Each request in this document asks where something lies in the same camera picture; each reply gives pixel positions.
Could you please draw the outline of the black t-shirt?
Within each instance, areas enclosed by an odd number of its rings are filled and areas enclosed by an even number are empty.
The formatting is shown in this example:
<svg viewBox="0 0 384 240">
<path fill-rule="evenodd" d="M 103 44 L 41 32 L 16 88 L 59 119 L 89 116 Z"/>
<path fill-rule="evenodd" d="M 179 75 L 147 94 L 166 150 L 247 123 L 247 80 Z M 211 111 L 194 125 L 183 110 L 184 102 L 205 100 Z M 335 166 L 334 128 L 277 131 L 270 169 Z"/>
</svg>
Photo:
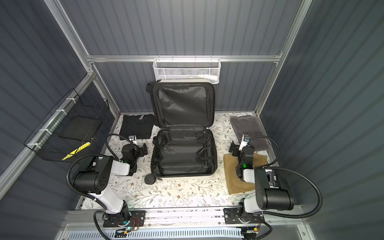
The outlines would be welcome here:
<svg viewBox="0 0 384 240">
<path fill-rule="evenodd" d="M 119 135 L 124 138 L 136 136 L 137 139 L 150 139 L 154 126 L 154 115 L 124 115 Z"/>
</svg>

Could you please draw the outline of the yellow black striped item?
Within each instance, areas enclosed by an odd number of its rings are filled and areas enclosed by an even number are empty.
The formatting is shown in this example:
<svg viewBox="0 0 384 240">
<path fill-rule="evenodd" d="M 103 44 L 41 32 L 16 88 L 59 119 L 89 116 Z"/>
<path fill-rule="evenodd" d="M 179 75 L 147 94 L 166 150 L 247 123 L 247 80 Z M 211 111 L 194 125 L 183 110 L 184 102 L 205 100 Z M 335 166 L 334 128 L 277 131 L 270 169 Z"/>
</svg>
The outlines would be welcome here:
<svg viewBox="0 0 384 240">
<path fill-rule="evenodd" d="M 69 159 L 71 157 L 74 157 L 77 153 L 81 152 L 82 150 L 88 148 L 91 145 L 90 142 L 86 142 L 85 144 L 81 145 L 80 147 L 76 148 L 69 154 L 67 154 L 64 158 L 62 158 L 62 161 L 65 161 L 66 159 Z"/>
</svg>

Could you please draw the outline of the grey folded towel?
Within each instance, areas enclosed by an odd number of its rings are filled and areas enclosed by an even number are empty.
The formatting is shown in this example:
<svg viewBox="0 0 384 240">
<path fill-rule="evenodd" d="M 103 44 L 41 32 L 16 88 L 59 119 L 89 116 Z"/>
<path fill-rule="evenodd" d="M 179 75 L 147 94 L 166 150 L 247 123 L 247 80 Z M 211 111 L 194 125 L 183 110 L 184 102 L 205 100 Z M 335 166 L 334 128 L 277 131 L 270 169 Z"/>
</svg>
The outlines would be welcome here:
<svg viewBox="0 0 384 240">
<path fill-rule="evenodd" d="M 263 136 L 261 125 L 256 116 L 240 116 L 230 117 L 230 123 L 239 140 L 242 140 L 243 135 L 248 135 L 250 138 Z M 270 147 L 270 141 L 265 138 L 257 138 L 251 142 L 255 151 L 266 151 Z"/>
</svg>

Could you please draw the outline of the tan shorts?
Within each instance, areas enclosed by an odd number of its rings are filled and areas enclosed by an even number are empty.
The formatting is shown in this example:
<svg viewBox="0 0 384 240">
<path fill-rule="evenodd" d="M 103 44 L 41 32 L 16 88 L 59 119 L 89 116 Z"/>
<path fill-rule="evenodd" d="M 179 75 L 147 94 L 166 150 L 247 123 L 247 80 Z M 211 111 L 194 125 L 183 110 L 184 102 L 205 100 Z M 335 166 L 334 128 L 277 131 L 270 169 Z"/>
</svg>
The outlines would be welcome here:
<svg viewBox="0 0 384 240">
<path fill-rule="evenodd" d="M 246 193 L 255 190 L 254 184 L 241 181 L 236 174 L 238 158 L 232 154 L 224 155 L 224 170 L 228 193 L 230 195 Z"/>
</svg>

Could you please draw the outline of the white tube in basket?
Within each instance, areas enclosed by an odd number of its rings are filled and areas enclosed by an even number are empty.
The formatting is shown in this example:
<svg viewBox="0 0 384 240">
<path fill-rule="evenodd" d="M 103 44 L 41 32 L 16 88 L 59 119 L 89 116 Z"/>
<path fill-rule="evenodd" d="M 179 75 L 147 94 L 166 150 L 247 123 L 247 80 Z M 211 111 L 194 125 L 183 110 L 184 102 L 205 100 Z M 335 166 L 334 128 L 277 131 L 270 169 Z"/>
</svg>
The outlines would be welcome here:
<svg viewBox="0 0 384 240">
<path fill-rule="evenodd" d="M 218 75 L 211 74 L 194 75 L 191 79 L 200 82 L 210 82 L 211 84 L 218 84 L 220 82 L 220 77 Z"/>
</svg>

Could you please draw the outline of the white perforated vent panel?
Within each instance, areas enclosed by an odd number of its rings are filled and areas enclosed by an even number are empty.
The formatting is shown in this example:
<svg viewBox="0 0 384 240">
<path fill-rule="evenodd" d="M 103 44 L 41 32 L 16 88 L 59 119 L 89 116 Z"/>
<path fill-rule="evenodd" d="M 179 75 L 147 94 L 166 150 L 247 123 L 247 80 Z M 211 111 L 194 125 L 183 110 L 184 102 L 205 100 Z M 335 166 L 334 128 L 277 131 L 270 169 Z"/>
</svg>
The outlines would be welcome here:
<svg viewBox="0 0 384 240">
<path fill-rule="evenodd" d="M 141 229 L 130 233 L 109 230 L 104 234 L 110 240 L 242 239 L 238 228 Z"/>
</svg>

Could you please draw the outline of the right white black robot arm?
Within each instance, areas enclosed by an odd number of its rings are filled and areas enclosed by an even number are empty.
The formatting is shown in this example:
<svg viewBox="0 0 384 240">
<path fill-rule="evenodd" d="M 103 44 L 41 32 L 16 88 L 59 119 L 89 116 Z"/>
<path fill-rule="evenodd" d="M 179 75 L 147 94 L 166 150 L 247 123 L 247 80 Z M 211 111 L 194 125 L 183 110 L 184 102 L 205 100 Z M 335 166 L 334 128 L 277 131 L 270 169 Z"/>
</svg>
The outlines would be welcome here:
<svg viewBox="0 0 384 240">
<path fill-rule="evenodd" d="M 252 142 L 258 139 L 266 139 L 274 144 L 277 153 L 271 163 L 255 167 L 253 166 L 255 148 L 252 146 Z M 248 218 L 254 215 L 256 221 L 261 222 L 259 216 L 264 214 L 286 219 L 305 219 L 317 214 L 322 208 L 324 199 L 320 189 L 313 181 L 297 171 L 274 166 L 280 157 L 280 148 L 272 138 L 243 135 L 239 145 L 231 142 L 229 153 L 238 158 L 238 165 L 235 168 L 238 179 L 254 185 L 255 189 L 254 197 L 241 199 L 237 206 L 234 216 L 240 221 L 248 222 Z M 282 213 L 282 211 L 293 210 L 295 206 L 285 172 L 302 178 L 314 189 L 317 195 L 317 203 L 309 212 L 295 215 Z"/>
</svg>

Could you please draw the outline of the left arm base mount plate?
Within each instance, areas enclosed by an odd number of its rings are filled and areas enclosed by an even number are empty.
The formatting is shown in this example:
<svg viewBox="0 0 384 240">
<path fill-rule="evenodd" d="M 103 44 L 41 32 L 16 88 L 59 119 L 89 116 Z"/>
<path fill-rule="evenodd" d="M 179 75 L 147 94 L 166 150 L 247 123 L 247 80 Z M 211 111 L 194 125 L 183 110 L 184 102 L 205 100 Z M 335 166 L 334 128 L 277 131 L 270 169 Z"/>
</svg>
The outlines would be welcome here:
<svg viewBox="0 0 384 240">
<path fill-rule="evenodd" d="M 123 214 L 104 214 L 103 227 L 142 227 L 144 225 L 145 216 L 146 211 L 130 211 L 127 216 L 123 216 Z"/>
</svg>

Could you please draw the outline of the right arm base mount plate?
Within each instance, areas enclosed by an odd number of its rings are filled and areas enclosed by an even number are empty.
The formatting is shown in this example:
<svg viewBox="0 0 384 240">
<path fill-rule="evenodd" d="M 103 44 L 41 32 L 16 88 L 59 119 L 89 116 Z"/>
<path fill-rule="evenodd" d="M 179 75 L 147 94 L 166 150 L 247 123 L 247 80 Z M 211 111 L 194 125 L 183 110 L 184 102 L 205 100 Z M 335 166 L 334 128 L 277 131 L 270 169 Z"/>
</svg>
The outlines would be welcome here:
<svg viewBox="0 0 384 240">
<path fill-rule="evenodd" d="M 224 218 L 227 225 L 254 224 L 259 225 L 260 221 L 252 213 L 241 213 L 238 208 L 224 208 Z"/>
</svg>

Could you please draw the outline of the aluminium front rail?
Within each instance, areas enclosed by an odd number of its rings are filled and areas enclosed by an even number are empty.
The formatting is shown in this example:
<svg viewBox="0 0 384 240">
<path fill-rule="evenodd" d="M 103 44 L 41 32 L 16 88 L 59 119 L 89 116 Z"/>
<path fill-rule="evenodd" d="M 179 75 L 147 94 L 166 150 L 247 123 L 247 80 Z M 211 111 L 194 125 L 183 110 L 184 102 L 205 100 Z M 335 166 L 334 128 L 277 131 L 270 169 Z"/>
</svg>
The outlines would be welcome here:
<svg viewBox="0 0 384 240">
<path fill-rule="evenodd" d="M 187 207 L 187 208 L 147 208 L 140 220 L 139 230 L 160 228 L 209 228 L 209 227 L 250 227 L 252 222 L 241 223 L 225 217 L 224 206 L 219 207 Z M 95 230 L 93 214 L 95 210 L 68 211 L 60 226 L 65 230 Z"/>
</svg>

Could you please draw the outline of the black carry-on suitcase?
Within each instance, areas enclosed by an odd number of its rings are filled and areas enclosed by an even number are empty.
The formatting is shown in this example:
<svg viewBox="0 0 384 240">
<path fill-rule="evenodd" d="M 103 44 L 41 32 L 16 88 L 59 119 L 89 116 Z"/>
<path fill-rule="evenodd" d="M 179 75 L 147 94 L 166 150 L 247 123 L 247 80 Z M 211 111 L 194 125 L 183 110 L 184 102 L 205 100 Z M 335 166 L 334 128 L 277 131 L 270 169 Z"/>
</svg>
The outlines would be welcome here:
<svg viewBox="0 0 384 240">
<path fill-rule="evenodd" d="M 151 82 L 150 94 L 159 127 L 153 138 L 151 174 L 156 179 L 205 178 L 218 168 L 211 127 L 216 92 L 209 82 Z"/>
</svg>

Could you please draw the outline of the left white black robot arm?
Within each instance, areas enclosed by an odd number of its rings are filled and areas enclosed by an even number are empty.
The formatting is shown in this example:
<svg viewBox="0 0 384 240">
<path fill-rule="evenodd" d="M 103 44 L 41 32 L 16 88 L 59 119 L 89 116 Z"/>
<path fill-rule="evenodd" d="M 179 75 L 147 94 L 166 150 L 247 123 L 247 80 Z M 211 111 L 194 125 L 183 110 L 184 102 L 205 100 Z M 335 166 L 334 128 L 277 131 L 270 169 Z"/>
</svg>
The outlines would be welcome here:
<svg viewBox="0 0 384 240">
<path fill-rule="evenodd" d="M 121 152 L 122 158 L 112 151 L 108 144 L 108 137 L 116 136 L 127 142 Z M 75 193 L 95 201 L 103 209 L 104 227 L 120 227 L 133 231 L 140 226 L 139 219 L 134 217 L 127 203 L 119 198 L 109 186 L 110 175 L 133 176 L 137 172 L 138 159 L 148 154 L 148 147 L 137 145 L 135 135 L 125 138 L 118 134 L 109 134 L 105 138 L 107 149 L 111 155 L 88 154 L 77 157 L 78 150 L 73 156 L 76 158 L 66 174 L 69 188 Z"/>
</svg>

